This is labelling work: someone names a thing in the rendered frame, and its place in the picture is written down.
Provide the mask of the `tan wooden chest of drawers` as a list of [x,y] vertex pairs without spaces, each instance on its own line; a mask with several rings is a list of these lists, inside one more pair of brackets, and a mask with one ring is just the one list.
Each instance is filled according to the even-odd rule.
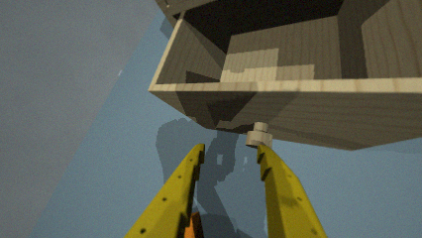
[[172,25],[175,28],[181,12],[204,5],[215,0],[183,0],[174,5],[169,6],[166,0],[155,0]]

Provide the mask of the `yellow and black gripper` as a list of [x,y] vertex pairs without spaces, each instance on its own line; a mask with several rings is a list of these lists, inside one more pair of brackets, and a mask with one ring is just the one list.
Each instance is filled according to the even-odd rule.
[[[124,238],[184,238],[204,157],[205,144],[197,144]],[[258,146],[257,164],[264,181],[268,238],[328,238],[288,165],[266,145]]]

